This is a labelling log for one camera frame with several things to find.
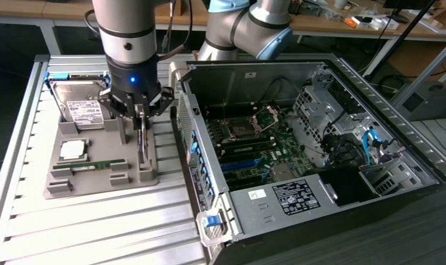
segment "screw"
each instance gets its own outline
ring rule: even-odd
[[[131,43],[125,43],[125,45],[122,46],[125,48],[125,50],[131,50],[133,49],[133,45]]]

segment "blue pcie slot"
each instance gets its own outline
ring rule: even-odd
[[[262,158],[258,158],[258,159],[252,159],[252,160],[244,160],[244,161],[240,161],[238,163],[223,164],[223,165],[220,165],[220,170],[227,171],[227,170],[232,170],[232,169],[255,167],[259,164],[260,160],[262,160]]]

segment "motherboard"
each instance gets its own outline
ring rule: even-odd
[[[206,126],[230,190],[298,178],[312,168],[271,106],[251,116],[207,120]]]

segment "desk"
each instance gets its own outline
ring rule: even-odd
[[[352,3],[363,7],[376,5],[379,13],[388,11],[380,7],[375,1],[351,0]],[[192,3],[192,30],[204,31],[207,22],[207,11],[200,0],[191,0]],[[85,27],[82,16],[83,12],[91,9],[90,0],[71,0],[69,3],[50,3],[45,0],[0,0],[0,23],[3,24],[27,24],[41,28],[46,46],[51,55],[59,55],[61,50],[57,43],[53,28],[54,26],[63,27]],[[347,15],[348,11],[339,11],[342,15]],[[174,17],[174,30],[187,30],[188,15],[183,14]],[[155,17],[155,28],[166,29],[168,23],[167,16]],[[342,38],[362,38],[376,39],[380,30],[374,29],[352,29],[344,23],[334,20],[326,20],[323,16],[311,17],[307,15],[291,15],[290,26],[294,30],[294,35],[302,36],[328,36]],[[395,30],[386,30],[382,39],[386,43],[380,48],[364,75],[371,73],[371,70],[378,65],[386,52],[399,38],[400,33],[406,28],[406,24],[400,24]],[[439,35],[428,30],[424,26],[416,25],[410,32],[406,40],[419,41],[446,41],[446,35]]]

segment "green circuit board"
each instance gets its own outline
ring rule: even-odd
[[[256,119],[262,119],[263,125],[267,125],[271,116],[270,113],[260,113]],[[243,116],[207,121],[210,139],[230,190],[298,178],[312,168],[283,119],[279,117],[278,122],[262,132],[256,132],[250,120],[250,116]],[[223,169],[224,165],[239,165],[252,160],[256,160],[255,166]]]

